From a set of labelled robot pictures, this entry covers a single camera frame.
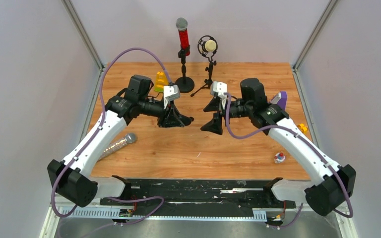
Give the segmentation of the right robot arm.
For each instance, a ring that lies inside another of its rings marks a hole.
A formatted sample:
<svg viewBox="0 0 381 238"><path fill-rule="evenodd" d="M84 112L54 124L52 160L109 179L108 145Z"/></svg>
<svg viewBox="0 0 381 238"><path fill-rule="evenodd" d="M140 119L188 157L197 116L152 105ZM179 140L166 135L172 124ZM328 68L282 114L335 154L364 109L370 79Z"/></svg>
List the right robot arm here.
<svg viewBox="0 0 381 238"><path fill-rule="evenodd" d="M263 132L279 143L307 172L309 181L274 179L264 192L264 202L276 207L282 201L307 203L317 214L330 212L344 215L338 210L346 203L354 215L350 197L356 179L355 169L340 165L314 145L296 126L289 114L278 104L268 100L264 85L257 78L241 81L241 98L232 99L224 82L214 81L210 93L213 96L204 112L213 112L210 122L201 127L221 135L223 126L235 139L249 138Z"/></svg>

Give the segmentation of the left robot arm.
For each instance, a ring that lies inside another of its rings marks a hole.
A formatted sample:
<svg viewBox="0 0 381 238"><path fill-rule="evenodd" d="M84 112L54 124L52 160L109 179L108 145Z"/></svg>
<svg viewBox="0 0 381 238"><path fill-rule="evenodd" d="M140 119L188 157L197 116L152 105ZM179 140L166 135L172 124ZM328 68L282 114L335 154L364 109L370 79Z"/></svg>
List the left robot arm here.
<svg viewBox="0 0 381 238"><path fill-rule="evenodd" d="M174 100L180 97L176 84L163 87L161 100L150 99L153 82L142 75L133 75L127 88L110 98L96 124L83 140L61 161L52 160L47 171L52 195L59 194L79 207L86 207L96 198L113 197L120 205L128 204L132 191L120 176L92 178L91 172L113 139L139 115L157 118L161 128L185 127L193 119L179 113Z"/></svg>

